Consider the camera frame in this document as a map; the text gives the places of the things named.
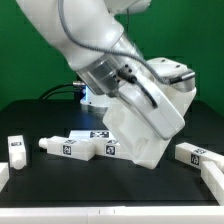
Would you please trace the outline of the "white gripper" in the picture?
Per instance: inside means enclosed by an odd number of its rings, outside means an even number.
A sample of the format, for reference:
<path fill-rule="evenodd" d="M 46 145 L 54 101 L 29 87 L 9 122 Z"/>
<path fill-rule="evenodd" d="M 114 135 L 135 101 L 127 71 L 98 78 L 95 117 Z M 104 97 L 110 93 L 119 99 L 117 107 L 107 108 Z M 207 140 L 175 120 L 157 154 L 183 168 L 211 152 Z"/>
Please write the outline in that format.
<path fill-rule="evenodd" d="M 184 127 L 183 116 L 150 79 L 125 71 L 118 76 L 123 81 L 118 89 L 120 100 L 159 137 L 168 140 Z"/>

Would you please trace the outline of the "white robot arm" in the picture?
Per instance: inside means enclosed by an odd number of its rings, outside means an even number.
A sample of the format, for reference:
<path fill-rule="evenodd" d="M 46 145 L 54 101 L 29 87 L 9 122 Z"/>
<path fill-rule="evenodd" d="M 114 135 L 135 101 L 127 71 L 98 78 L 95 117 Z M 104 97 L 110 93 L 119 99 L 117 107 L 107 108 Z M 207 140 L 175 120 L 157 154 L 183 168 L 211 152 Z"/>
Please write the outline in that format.
<path fill-rule="evenodd" d="M 167 140 L 183 116 L 154 82 L 168 85 L 132 44 L 117 14 L 141 12 L 151 0 L 16 0 L 42 35 L 96 95 L 116 98 Z"/>

